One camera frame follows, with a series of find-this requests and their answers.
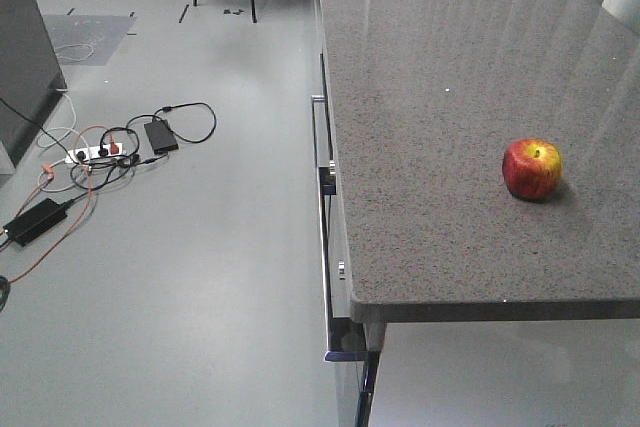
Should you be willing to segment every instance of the white power strip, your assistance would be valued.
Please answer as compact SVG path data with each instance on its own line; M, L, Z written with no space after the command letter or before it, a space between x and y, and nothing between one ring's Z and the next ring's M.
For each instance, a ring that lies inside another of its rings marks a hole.
M83 152L84 153L84 162L89 162L89 160L100 160L100 159L108 159L109 157L115 157L117 155L126 155L126 151L122 148L122 143L121 142L115 142L116 146L118 147L118 153L117 154L112 154L109 150L110 144L105 144L104 148L107 149L108 154L105 155L104 157L100 157L99 151L100 151L100 146L99 145L94 145L93 147L89 147L89 150L87 151L86 148L82 148L82 149L75 149L75 150L68 150L67 151L67 157L64 159L65 163L67 164L77 164L79 163L78 158L76 157L76 155L78 155L78 152Z

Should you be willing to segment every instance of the black power adapter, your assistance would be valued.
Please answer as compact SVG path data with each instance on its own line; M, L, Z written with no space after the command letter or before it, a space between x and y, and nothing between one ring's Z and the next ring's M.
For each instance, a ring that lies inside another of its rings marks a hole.
M173 136L169 122L165 119L154 120L144 124L144 130L147 131L147 137L149 137L149 143L154 154L166 154L178 148L178 142Z
M73 200L58 204L51 199L44 199L4 225L3 229L9 239L24 247L58 222L66 219L67 209L71 205Z

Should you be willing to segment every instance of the floor mat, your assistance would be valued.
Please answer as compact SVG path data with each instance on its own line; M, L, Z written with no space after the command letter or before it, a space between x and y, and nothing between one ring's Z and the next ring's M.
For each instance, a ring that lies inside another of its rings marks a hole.
M42 17L62 65L106 65L136 20L117 15Z

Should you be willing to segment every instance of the red apple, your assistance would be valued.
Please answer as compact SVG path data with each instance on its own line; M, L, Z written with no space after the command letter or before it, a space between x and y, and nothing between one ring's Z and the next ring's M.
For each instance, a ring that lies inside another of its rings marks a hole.
M526 200L544 199L556 188L561 174L558 149L543 140L518 140L502 159L502 175L509 192Z

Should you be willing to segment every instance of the electrical cord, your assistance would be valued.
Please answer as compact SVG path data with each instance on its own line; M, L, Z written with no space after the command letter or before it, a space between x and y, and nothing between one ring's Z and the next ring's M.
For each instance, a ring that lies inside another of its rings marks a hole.
M7 107L11 112L13 112L14 114L16 114L18 117L20 117L23 120L26 120L27 122L29 122L32 125L35 125L43 134L45 134L47 137L49 137L51 140L53 140L53 143L55 145L57 145L58 147L60 147L65 156L67 155L67 149L65 149L64 145L62 145L58 139L56 139L53 135L51 135L49 132L47 132L45 130L45 128L40 125L38 122L36 122L35 120L30 119L29 117L27 117L26 115L24 115L22 112L16 110L14 107L12 107L6 100L4 100L2 97L0 97L0 102L2 102L5 107Z
M75 197L71 200L68 200L67 202L65 202L64 206L66 208L71 207L73 204L76 203L77 199L82 198L83 196L86 195L87 197L87 202L85 203L82 211L80 212L80 214L78 215L78 217L76 217L76 219L73 221L73 223L69 226L69 228L67 229L67 231L62 235L62 237L60 237L60 239L58 239L57 242L55 242L51 247L49 247L40 257L38 257L38 259L31 264L31 266L25 270L24 272L22 272L20 275L18 275L17 277L14 277L13 279L9 280L10 284L15 284L16 282L18 282L19 280L23 279L24 277L26 277L27 275L29 275L29 273L31 273L36 267L38 267L38 265L40 265L42 263L42 261L47 258L47 256L53 252L53 250L58 247L67 237L69 237L71 235L71 233L73 232L73 230L76 228L76 226L80 223L80 221L82 220L82 218L84 217L84 215L86 214L86 212L89 210L89 205L91 205L91 198L93 196L93 190L91 188L91 180L88 180L89 182L89 187L87 189L86 193L83 193L82 195Z
M175 130L173 130L168 125L167 125L167 128L169 129L169 131L173 135L175 135L177 138L179 138L183 142L186 142L188 144L201 144L202 142L205 142L205 141L207 141L207 140L209 140L211 138L211 136L213 135L213 133L216 130L216 127L218 126L218 118L216 117L216 113L211 108L211 106L209 104L207 104L206 102L192 102L192 103L189 103L189 104L170 105L170 106L167 106L167 107L162 107L162 108L156 110L153 113L153 117L154 118L160 118L160 116L158 116L158 114L160 112L167 113L167 112L171 112L171 111L177 110L177 109L182 109L182 108L185 108L185 107L196 107L198 105L201 105L201 106L205 107L211 113L211 116L213 117L213 125L211 126L211 129L209 130L207 135L205 135L203 138L197 139L197 140L187 139L187 138L181 136L180 134L178 134Z
M59 55L58 54L58 52L60 50L73 49L73 48L78 48L78 47L88 47L89 48L89 52L84 57L80 57L80 58L66 57L64 55ZM69 62L82 62L84 60L87 60L89 57L91 57L95 53L95 49L94 49L92 44L68 44L68 45L61 45L59 47L56 47L54 49L54 52L56 54L56 57L59 60L68 60Z
M76 109L73 105L73 100L71 100L71 97L69 97L66 93L61 92L62 96L67 100L67 103L69 105L69 108L71 109L71 114L73 115L73 121L71 122L71 126L70 127L51 127L49 129L47 129L47 132L52 133L58 130L63 130L66 131L66 133L62 136L62 137L58 137L57 140L58 142L62 142L64 139L66 139L67 137L69 137L69 134L71 134L72 132L75 132L77 134L77 132L74 130L76 128L76 123L78 122L78 114L76 113ZM42 139L44 134L40 134L38 136L38 138L36 139L36 145L42 149L48 149L49 147L52 147L54 145L56 145L53 142L49 142L48 144L44 144L41 145L40 144L40 139Z
M35 125L41 132L42 134L40 135L40 137L38 137L38 139L36 140L36 144L42 148L49 148L53 145L57 145L59 146L65 153L65 158L60 159L56 162L54 162L53 164L43 164L43 172L40 173L40 175L38 176L38 182L36 187L29 193L29 195L27 196L26 200L24 201L24 203L21 205L18 214L16 215L16 217L18 215L20 215L20 213L26 208L26 206L33 201L33 199L36 197L36 195L41 192L41 191L47 191L46 190L46 186L49 185L49 183L51 183L53 181L54 175L53 175L53 168L57 165L59 165L60 163L64 162L68 152L67 149L61 144L61 140L65 139L66 137L68 137L72 132L77 134L76 137L76 141L74 143L74 147L72 150L76 150L76 145L78 143L79 140L82 140L86 146L87 152L89 152L89 144L86 141L86 139L84 138L83 134L84 132L86 132L87 130L90 130L92 128L104 128L105 131L103 132L103 134L100 137L100 150L103 149L107 149L107 147L109 149L112 148L112 146L114 146L114 141L113 141L113 133L118 133L118 132L122 132L127 134L127 136L130 138L131 142L133 143L133 149L131 150L130 153L128 154L114 154L113 151L108 151L107 154L105 156L102 156L102 153L100 153L100 157L99 158L88 158L88 159L83 159L81 161L78 161L79 159L74 159L73 156L71 157L71 161L73 162L73 167L70 169L69 171L69 176L71 178L71 184L65 188L62 189L57 189L57 190L51 190L52 192L61 192L63 190L68 190L71 187L78 187L82 190L84 190L84 192L82 192L81 194L77 195L76 197L66 201L65 203L63 203L61 205L61 208L63 208L64 210L68 209L69 207L71 207L73 204L75 204L78 200L80 200L83 197L87 198L87 201L82 209L82 211L79 213L79 215L76 217L76 219L74 220L74 222L69 226L69 228L66 230L66 232L62 235L62 237L60 237L60 239L55 242L53 245L51 245L51 247L49 247L29 268L27 268L24 272L22 272L21 274L19 274L18 276L16 276L15 278L8 280L6 277L0 276L0 312L4 309L6 302L7 302L7 298L9 296L9 293L11 291L11 285L14 284L15 282L18 282L19 280L23 279L25 276L27 276L30 272L32 272L38 265L40 265L40 263L42 263L42 261L56 248L58 247L58 245L60 245L67 237L69 237L72 232L74 231L74 229L78 226L78 224L80 223L80 221L83 219L83 217L86 215L87 211L89 210L89 206L91 205L91 200L92 197L94 195L95 192L99 191L100 189L104 188L105 186L112 184L114 182L117 182L118 180L120 180L121 178L123 178L128 172L132 171L136 166L139 165L146 165L146 164L151 164L154 163L160 159L164 159L167 158L169 156L168 152L164 152L161 155L157 156L157 157L150 157L148 159L145 160L141 160L140 159L140 155L139 155L139 150L140 150L140 138L138 136L138 133L131 129L131 125L139 120L139 119L143 119L143 118L151 118L154 121L161 121L163 120L162 117L160 117L158 114L159 113L168 113L171 112L173 110L177 110L177 109L181 109L181 108L186 108L186 107L195 107L195 106L203 106L206 109L209 110L209 112L212 115L213 118L213 123L211 128L209 129L208 133L200 139L188 139L180 134L178 134L177 132L175 132L174 130L172 130L171 128L169 128L169 130L171 131L171 133L177 137L178 139L182 140L183 142L189 143L189 144L199 144L202 142L207 141L208 139L211 138L211 136L213 135L213 133L215 132L216 128L217 128L217 124L218 124L218 120L216 117L216 114L214 112L214 110L211 108L211 106L209 106L209 104L206 104L204 102L195 102L195 103L189 103L189 104L180 104L180 105L175 105L175 106L168 106L168 107L162 107L161 109L158 109L156 112L154 112L153 114L142 114L142 115L137 115L133 118L131 118L127 124L125 125L125 127L111 127L111 128L106 128L105 126L90 126L80 132L74 130L75 129L75 124L76 124L76 120L77 120L77 116L76 116L76 112L75 109L73 108L73 103L71 102L71 99L66 95L63 94L70 102L70 106L71 109L73 111L74 114L74 120L73 120L73 126L72 127L55 127L52 129L49 129L49 131L45 130L44 127L42 125L40 125L39 123L37 123L36 121L28 118L27 116L25 116L24 114L22 114L21 112L19 112L18 110L16 110L14 107L12 107L10 104L8 104L2 97L0 97L0 101L9 109L11 110L14 114L18 115L20 118L22 118L23 120L26 120L27 122ZM57 131L57 130L66 130L66 134L63 135L60 138L56 138L53 135L51 135L50 131ZM45 144L45 145L40 145L39 140L42 138L43 135L46 135L47 137L49 137L53 142L49 143L49 144ZM82 175L84 175L84 178L81 178L81 175L78 174L78 171L82 172ZM98 184L96 184L95 186L93 185L93 182L91 180L91 176L90 173L93 171L97 171L97 172L102 172L105 171L106 173L104 174L104 178L102 179L102 181ZM6 232L4 230L0 230L0 236L5 234ZM5 239L4 242L0 243L0 252L2 252L9 244L11 244L12 239L11 238L7 238Z
M0 275L0 312L4 309L11 292L11 282L6 277Z

